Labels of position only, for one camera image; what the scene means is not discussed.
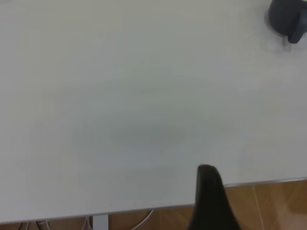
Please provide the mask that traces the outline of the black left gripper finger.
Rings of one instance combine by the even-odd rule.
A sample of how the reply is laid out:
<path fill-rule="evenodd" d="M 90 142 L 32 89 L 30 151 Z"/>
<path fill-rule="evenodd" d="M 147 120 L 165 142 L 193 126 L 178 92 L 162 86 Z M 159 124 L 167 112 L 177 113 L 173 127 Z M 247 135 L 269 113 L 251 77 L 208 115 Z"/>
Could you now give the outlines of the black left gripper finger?
<path fill-rule="evenodd" d="M 239 230 L 223 181 L 212 165 L 197 168 L 196 198 L 189 230 Z"/>

